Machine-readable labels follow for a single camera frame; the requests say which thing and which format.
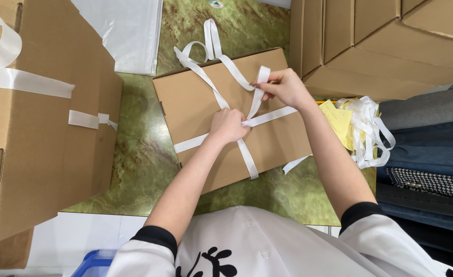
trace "green marble table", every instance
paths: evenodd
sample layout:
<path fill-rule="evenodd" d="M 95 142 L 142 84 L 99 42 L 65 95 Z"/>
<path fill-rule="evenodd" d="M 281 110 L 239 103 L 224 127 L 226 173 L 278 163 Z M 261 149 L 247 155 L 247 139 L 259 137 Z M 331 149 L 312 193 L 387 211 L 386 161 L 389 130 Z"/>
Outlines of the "green marble table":
<path fill-rule="evenodd" d="M 233 57 L 280 46 L 288 58 L 290 10 L 253 0 L 223 3 L 223 8 L 213 8 L 208 0 L 164 0 L 157 74 L 181 68 L 173 47 L 204 41 L 203 23 L 209 18 L 216 21 L 224 54 Z M 204 55 L 199 47 L 191 52 L 198 61 Z M 110 191 L 64 211 L 147 216 L 179 171 L 151 77 L 120 76 L 124 89 Z M 340 226 L 312 157 L 287 175 L 281 168 L 202 195 L 195 213 L 251 205 L 304 224 Z M 362 172 L 375 192 L 375 168 Z"/>

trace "blue plastic container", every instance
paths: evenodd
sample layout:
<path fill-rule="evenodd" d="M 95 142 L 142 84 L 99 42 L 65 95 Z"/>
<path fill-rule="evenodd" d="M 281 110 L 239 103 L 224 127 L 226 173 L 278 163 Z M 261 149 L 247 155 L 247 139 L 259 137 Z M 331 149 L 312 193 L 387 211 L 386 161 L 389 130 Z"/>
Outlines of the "blue plastic container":
<path fill-rule="evenodd" d="M 71 277 L 105 277 L 116 252 L 108 249 L 89 252 Z"/>

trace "houndstooth fabric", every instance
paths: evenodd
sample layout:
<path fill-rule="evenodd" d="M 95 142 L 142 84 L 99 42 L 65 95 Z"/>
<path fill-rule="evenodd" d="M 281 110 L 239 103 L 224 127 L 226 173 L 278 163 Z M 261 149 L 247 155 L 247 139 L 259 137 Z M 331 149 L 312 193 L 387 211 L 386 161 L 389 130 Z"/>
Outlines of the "houndstooth fabric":
<path fill-rule="evenodd" d="M 387 167 L 392 184 L 410 190 L 453 198 L 453 176 Z"/>

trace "hand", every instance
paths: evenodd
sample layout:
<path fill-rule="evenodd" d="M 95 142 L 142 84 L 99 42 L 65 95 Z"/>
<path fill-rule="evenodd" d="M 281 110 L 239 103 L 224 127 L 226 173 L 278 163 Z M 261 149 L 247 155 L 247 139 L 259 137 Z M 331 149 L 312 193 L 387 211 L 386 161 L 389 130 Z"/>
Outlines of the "hand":
<path fill-rule="evenodd" d="M 230 142 L 236 142 L 252 129 L 252 127 L 242 126 L 242 121 L 245 121 L 245 115 L 241 111 L 224 108 L 215 113 L 211 123 L 211 130 L 207 137 L 222 146 Z"/>
<path fill-rule="evenodd" d="M 276 96 L 285 105 L 300 110 L 307 103 L 314 100 L 298 75 L 291 68 L 271 72 L 269 81 L 274 82 L 257 84 L 257 81 L 254 81 L 251 84 L 265 91 L 262 98 L 263 101 L 273 99 Z"/>

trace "sticker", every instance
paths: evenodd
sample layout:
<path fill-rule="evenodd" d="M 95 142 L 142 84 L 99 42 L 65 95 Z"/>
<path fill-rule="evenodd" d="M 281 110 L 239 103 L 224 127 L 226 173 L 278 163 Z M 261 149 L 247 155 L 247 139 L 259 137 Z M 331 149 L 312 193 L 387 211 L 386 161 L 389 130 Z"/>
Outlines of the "sticker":
<path fill-rule="evenodd" d="M 224 6 L 221 1 L 217 1 L 217 0 L 211 0 L 211 1 L 209 1 L 209 4 L 211 5 L 211 7 L 217 8 L 217 9 L 223 8 L 223 6 Z"/>

